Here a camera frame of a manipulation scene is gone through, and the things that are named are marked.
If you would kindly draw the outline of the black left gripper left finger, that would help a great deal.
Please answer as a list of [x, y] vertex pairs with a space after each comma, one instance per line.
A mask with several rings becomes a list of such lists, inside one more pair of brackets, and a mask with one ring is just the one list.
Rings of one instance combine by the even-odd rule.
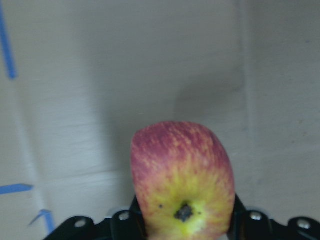
[[146, 240], [142, 212], [134, 197], [129, 209], [120, 210], [95, 224], [86, 216], [73, 216], [59, 225], [46, 240]]

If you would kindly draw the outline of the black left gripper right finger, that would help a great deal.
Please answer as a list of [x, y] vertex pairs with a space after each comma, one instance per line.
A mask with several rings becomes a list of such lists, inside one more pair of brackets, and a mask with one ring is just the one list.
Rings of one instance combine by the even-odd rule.
[[269, 218], [264, 212], [247, 209], [236, 195], [229, 240], [320, 240], [320, 222], [310, 217], [298, 216], [286, 225]]

